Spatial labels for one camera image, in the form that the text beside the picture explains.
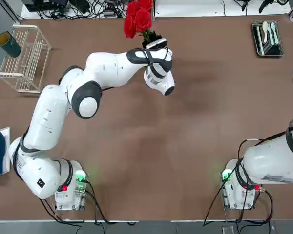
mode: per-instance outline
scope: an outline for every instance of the green cup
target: green cup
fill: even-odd
[[[14,58],[21,53],[21,47],[8,31],[0,34],[0,47],[5,50],[8,55]]]

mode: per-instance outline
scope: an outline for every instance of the flower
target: flower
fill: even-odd
[[[127,38],[134,38],[137,32],[135,20],[132,16],[127,16],[124,22],[124,32]]]
[[[153,0],[139,0],[139,4],[148,11],[153,8]]]
[[[131,1],[128,3],[128,7],[126,10],[126,16],[132,16],[134,19],[136,18],[136,13],[139,10],[140,4],[137,1]]]
[[[152,26],[151,13],[148,10],[140,7],[136,13],[135,23],[137,31],[143,32],[148,30]]]

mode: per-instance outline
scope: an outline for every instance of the white spoon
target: white spoon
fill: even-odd
[[[267,29],[268,29],[268,23],[266,21],[263,22],[262,28],[264,31],[264,43],[266,43],[267,42]]]
[[[270,24],[270,27],[271,27],[272,30],[273,30],[275,44],[278,45],[278,44],[279,44],[279,39],[278,39],[278,36],[277,36],[277,32],[276,32],[276,30],[275,30],[275,24],[272,22],[272,23]]]
[[[272,37],[272,30],[270,28],[270,25],[268,24],[268,32],[269,32],[269,41],[271,45],[274,45],[273,37]]]

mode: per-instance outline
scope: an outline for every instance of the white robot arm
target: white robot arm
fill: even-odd
[[[225,184],[231,209],[244,207],[246,188],[248,206],[245,209],[249,209],[253,205],[256,185],[293,183],[293,120],[284,133],[248,148],[241,163],[237,159],[229,161],[222,173],[223,178],[235,167]]]
[[[56,195],[57,207],[68,206],[63,197],[75,199],[74,175],[82,170],[76,161],[52,161],[46,150],[56,146],[65,117],[71,109],[82,119],[92,118],[100,105],[103,86],[122,86],[142,67],[146,67],[146,84],[169,95],[175,86],[172,74],[172,51],[164,49],[133,49],[121,54],[92,53],[85,69],[72,66],[59,85],[46,86],[38,99],[30,126],[24,136],[13,141],[9,154],[14,169],[30,190],[40,199]]]

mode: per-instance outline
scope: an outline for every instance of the wire rack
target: wire rack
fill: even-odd
[[[51,45],[34,25],[14,24],[12,35],[21,53],[16,58],[4,56],[0,78],[18,92],[40,93]]]

